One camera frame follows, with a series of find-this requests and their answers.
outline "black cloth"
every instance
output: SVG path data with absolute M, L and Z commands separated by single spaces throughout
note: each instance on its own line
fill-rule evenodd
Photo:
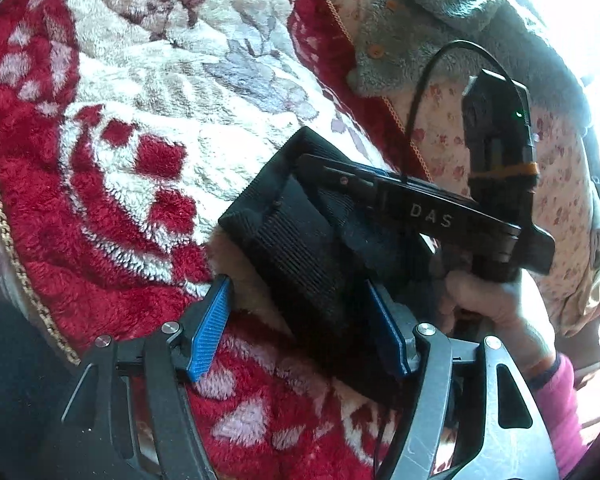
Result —
M 32 460 L 71 377 L 38 330 L 0 302 L 0 480 L 30 480 Z
M 219 219 L 269 285 L 292 333 L 327 374 L 379 402 L 398 393 L 382 370 L 361 298 L 373 272 L 420 321 L 434 319 L 430 249 L 408 227 L 376 218 L 337 192 L 302 182 L 304 154 L 351 161 L 303 127 Z

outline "red and white blanket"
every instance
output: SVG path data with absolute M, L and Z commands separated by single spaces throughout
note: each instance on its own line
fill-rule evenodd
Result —
M 76 362 L 231 275 L 238 312 L 190 391 L 230 478 L 371 477 L 378 407 L 315 369 L 214 232 L 304 124 L 350 158 L 426 176 L 391 108 L 349 91 L 353 63 L 328 0 L 0 3 L 0 225 L 24 290 Z

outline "silver bolt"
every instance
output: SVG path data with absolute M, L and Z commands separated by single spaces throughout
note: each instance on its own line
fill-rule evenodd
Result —
M 180 324 L 177 321 L 167 321 L 161 330 L 164 334 L 175 334 L 180 330 Z
M 94 341 L 95 345 L 98 348 L 104 348 L 105 346 L 109 346 L 111 344 L 111 336 L 110 335 L 99 335 Z
M 436 327 L 429 323 L 420 323 L 418 325 L 418 332 L 422 335 L 434 335 L 436 333 Z
M 488 335 L 486 338 L 484 338 L 484 343 L 493 350 L 498 350 L 499 348 L 502 348 L 502 341 L 500 341 L 494 335 Z

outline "person's leg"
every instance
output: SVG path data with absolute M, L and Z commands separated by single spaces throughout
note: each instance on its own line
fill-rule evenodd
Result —
M 13 306 L 0 302 L 0 480 L 29 480 L 31 462 L 71 371 Z

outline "human hand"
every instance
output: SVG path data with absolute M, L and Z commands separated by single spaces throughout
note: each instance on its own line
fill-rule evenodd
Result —
M 456 309 L 462 308 L 493 321 L 494 334 L 526 378 L 549 369 L 556 358 L 555 332 L 536 282 L 521 270 L 515 282 L 487 282 L 464 270 L 452 270 L 444 279 L 438 305 L 440 330 L 453 329 Z

